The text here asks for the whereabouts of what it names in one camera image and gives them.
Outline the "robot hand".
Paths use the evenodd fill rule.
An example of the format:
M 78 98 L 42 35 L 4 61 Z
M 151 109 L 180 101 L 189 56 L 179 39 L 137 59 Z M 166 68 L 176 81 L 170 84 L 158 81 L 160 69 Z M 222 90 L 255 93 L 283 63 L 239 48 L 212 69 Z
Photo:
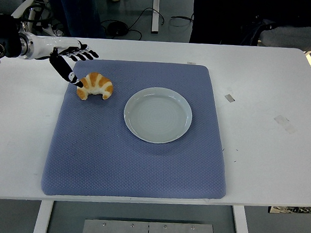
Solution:
M 57 73 L 69 83 L 82 88 L 84 85 L 75 75 L 64 57 L 77 62 L 79 60 L 93 60 L 99 57 L 87 44 L 81 43 L 77 38 L 35 36 L 33 38 L 33 59 L 48 58 Z

